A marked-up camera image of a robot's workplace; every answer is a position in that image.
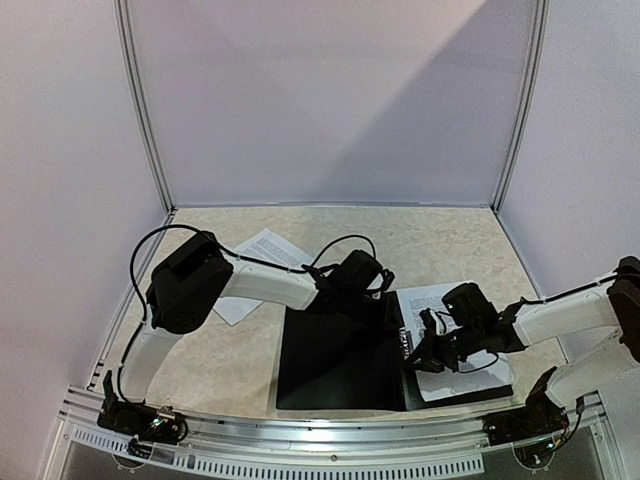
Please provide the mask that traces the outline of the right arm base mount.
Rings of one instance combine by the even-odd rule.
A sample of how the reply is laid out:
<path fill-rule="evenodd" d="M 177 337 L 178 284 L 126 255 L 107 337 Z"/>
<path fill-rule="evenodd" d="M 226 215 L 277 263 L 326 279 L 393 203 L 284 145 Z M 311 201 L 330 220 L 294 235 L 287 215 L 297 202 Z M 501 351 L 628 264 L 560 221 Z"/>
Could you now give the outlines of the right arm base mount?
<path fill-rule="evenodd" d="M 551 434 L 558 430 L 562 434 L 550 450 L 556 450 L 575 433 L 570 430 L 570 421 L 564 407 L 553 403 L 546 395 L 548 383 L 557 367 L 544 372 L 534 384 L 523 407 L 486 415 L 482 418 L 483 432 L 491 445 L 515 442 Z"/>

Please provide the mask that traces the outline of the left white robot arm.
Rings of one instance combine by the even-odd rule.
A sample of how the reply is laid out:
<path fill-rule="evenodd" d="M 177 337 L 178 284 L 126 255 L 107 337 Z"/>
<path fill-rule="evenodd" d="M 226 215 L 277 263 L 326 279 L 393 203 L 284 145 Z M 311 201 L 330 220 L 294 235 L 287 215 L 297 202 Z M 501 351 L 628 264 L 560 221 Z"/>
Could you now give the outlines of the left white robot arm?
<path fill-rule="evenodd" d="M 138 403 L 176 343 L 198 330 L 219 300 L 257 300 L 370 321 L 395 278 L 374 251 L 356 249 L 338 264 L 295 268 L 236 253 L 210 231 L 188 230 L 191 237 L 155 267 L 148 290 L 137 294 L 143 316 L 117 370 L 120 396 L 108 410 L 128 434 L 148 426 L 148 412 Z"/>

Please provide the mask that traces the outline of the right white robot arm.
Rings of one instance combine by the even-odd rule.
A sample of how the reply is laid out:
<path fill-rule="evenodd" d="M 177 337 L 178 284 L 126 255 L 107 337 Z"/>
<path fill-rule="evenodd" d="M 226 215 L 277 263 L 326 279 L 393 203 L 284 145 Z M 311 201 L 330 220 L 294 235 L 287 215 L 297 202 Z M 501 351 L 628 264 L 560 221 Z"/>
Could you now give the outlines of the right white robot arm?
<path fill-rule="evenodd" d="M 497 310 L 473 282 L 455 285 L 441 299 L 455 327 L 437 334 L 426 316 L 424 334 L 405 361 L 422 372 L 457 372 L 479 352 L 511 354 L 557 337 L 607 327 L 610 335 L 581 357 L 554 368 L 535 390 L 539 396 L 517 415 L 517 427 L 537 436 L 556 409 L 639 366 L 639 260 L 622 258 L 611 272 L 554 296 L 524 298 Z"/>

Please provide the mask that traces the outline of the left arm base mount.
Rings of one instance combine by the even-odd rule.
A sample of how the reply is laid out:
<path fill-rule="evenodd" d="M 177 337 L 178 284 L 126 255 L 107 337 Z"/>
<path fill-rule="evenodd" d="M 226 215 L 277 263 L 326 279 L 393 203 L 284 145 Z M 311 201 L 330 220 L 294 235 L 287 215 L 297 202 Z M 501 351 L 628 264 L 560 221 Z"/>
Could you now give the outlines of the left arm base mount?
<path fill-rule="evenodd" d="M 120 399 L 114 390 L 112 371 L 103 380 L 104 400 L 97 426 L 112 432 L 136 437 L 139 441 L 177 445 L 186 439 L 186 417 L 171 406 L 154 408 Z"/>

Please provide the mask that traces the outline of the black file folder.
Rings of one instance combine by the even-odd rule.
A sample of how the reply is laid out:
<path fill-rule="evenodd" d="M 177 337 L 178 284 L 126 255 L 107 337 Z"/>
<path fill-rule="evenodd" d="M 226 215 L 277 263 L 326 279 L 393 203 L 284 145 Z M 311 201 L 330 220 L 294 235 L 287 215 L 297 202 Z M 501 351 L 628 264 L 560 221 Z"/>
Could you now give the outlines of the black file folder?
<path fill-rule="evenodd" d="M 287 310 L 275 407 L 282 411 L 411 412 L 509 398 L 509 373 L 425 373 L 404 365 L 406 322 L 396 293 L 370 308 Z"/>

